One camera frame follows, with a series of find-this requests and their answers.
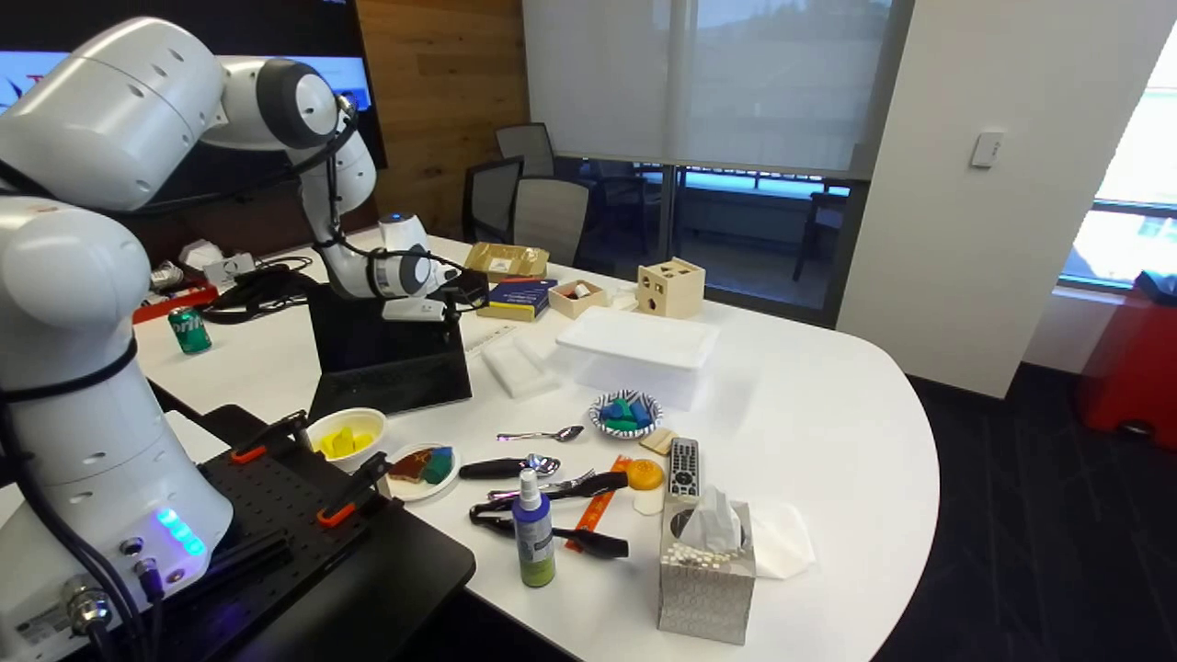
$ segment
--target blue light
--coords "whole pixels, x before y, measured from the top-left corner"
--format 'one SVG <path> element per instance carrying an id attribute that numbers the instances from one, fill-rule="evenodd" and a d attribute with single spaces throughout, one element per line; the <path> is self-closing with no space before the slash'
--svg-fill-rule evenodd
<path id="1" fill-rule="evenodd" d="M 154 507 L 154 522 L 186 550 L 186 554 L 207 554 L 211 544 L 197 540 L 197 534 L 171 511 L 171 507 Z"/>

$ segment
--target spray bottle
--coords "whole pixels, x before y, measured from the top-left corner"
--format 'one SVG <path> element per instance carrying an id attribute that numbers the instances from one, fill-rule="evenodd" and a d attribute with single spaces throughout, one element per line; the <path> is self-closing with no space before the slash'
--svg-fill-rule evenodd
<path id="1" fill-rule="evenodd" d="M 538 471 L 520 475 L 516 544 L 520 544 L 520 578 L 525 588 L 543 588 L 555 578 L 555 540 L 553 540 L 553 507 L 539 492 Z"/>

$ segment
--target office chair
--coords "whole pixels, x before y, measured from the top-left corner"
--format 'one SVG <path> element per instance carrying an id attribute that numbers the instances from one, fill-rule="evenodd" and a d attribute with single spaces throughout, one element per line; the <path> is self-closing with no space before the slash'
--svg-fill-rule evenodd
<path id="1" fill-rule="evenodd" d="M 523 158 L 480 163 L 467 170 L 462 237 L 516 243 L 516 193 Z"/>
<path id="2" fill-rule="evenodd" d="M 574 178 L 520 178 L 516 243 L 539 247 L 553 261 L 579 266 L 588 188 Z"/>
<path id="3" fill-rule="evenodd" d="M 555 175 L 555 147 L 543 121 L 495 129 L 504 158 L 523 158 L 523 175 Z"/>
<path id="4" fill-rule="evenodd" d="M 804 228 L 803 228 L 793 278 L 803 278 L 804 261 L 816 258 L 821 236 L 831 236 L 831 232 L 847 228 L 847 205 L 851 205 L 851 193 L 831 193 L 831 192 L 813 192 L 808 193 L 808 214 L 804 214 Z"/>

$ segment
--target yellow bowl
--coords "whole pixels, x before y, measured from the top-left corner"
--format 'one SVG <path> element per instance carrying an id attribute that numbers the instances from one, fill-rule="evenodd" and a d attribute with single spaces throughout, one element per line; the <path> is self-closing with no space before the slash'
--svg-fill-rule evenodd
<path id="1" fill-rule="evenodd" d="M 377 409 L 339 409 L 305 427 L 310 447 L 342 471 L 355 471 L 386 436 L 391 420 Z"/>

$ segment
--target curved table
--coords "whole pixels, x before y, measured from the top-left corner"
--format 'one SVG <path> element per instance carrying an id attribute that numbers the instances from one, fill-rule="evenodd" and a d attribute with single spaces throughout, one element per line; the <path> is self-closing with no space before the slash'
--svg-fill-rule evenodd
<path id="1" fill-rule="evenodd" d="M 462 258 L 462 243 L 435 237 L 438 253 Z M 629 306 L 634 281 L 583 275 Z M 690 397 L 662 403 L 667 427 L 699 436 L 704 482 L 748 498 L 758 522 L 803 511 L 816 561 L 786 581 L 758 581 L 748 642 L 711 642 L 656 623 L 656 522 L 615 507 L 604 534 L 629 538 L 623 561 L 558 550 L 549 588 L 523 588 L 516 544 L 467 522 L 487 498 L 487 482 L 455 482 L 435 498 L 409 502 L 478 557 L 469 590 L 581 658 L 872 658 L 906 612 L 922 572 L 939 518 L 939 457 L 928 411 L 901 366 L 874 346 L 731 306 L 705 302 L 695 315 L 716 328 L 711 362 Z M 555 429 L 583 420 L 604 397 L 558 372 L 555 335 L 570 318 L 555 310 L 538 322 L 462 315 L 469 400 L 393 415 L 386 443 L 447 441 L 462 459 L 504 453 L 558 457 L 565 475 L 604 471 L 637 443 L 583 433 L 555 441 L 493 441 L 500 429 Z M 164 318 L 138 322 L 143 372 L 196 411 L 244 403 L 260 420 L 305 409 L 317 386 L 317 350 L 305 310 L 287 310 L 238 328 L 211 328 L 213 350 L 182 357 Z M 478 357 L 489 340 L 520 339 L 555 361 L 558 386 L 512 400 Z M 555 522 L 574 522 L 581 502 L 558 502 Z"/>

